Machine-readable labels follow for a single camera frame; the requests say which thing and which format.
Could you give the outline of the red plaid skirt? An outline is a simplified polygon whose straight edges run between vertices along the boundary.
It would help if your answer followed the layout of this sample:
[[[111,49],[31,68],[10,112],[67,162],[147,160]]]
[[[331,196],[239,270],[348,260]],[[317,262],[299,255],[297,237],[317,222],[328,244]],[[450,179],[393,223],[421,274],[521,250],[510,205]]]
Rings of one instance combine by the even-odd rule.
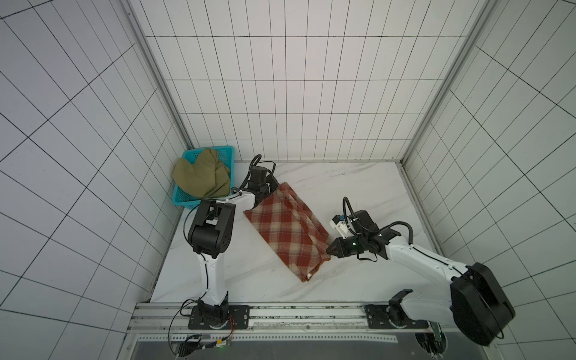
[[[288,183],[244,215],[300,281],[309,281],[330,260],[333,238]]]

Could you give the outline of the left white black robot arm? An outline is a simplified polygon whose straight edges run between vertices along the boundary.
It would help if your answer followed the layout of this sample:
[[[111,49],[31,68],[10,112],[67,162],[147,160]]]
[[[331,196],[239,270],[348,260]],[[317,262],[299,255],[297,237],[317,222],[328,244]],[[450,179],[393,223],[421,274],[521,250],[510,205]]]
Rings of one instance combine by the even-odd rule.
[[[256,155],[239,187],[228,196],[200,201],[186,235],[198,256],[204,293],[196,301],[198,317],[214,328],[230,321],[229,293],[224,280],[224,252],[233,238],[237,214],[256,208],[278,188],[276,163]]]

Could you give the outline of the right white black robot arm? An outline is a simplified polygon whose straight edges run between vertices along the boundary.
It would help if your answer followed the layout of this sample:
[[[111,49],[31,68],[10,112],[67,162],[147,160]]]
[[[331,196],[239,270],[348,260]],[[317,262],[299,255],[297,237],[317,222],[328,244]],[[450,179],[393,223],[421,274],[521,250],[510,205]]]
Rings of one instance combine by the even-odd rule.
[[[402,289],[384,305],[365,306],[371,329],[408,329],[427,323],[429,334],[415,337],[432,355],[446,349],[443,326],[457,328],[475,344],[489,345],[504,338],[504,328],[515,309],[493,272],[479,262],[466,265],[416,245],[412,226],[395,221],[380,227],[365,210],[354,211],[347,197],[343,213],[331,220],[339,237],[328,246],[329,255],[371,262],[392,261],[427,279],[426,288]]]

